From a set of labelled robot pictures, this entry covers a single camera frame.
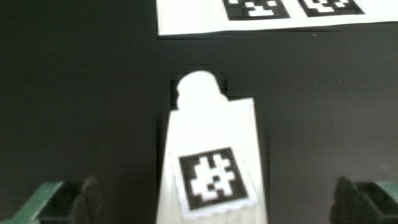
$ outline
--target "black tabletop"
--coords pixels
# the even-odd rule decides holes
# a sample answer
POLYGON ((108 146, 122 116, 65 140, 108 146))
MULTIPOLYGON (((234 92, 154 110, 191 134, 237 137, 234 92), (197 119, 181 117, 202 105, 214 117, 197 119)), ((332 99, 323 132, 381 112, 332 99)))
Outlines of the black tabletop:
POLYGON ((44 181, 154 223, 175 81, 253 97, 269 224, 328 223, 335 179, 398 180, 398 25, 158 37, 152 1, 0 3, 0 220, 44 181))

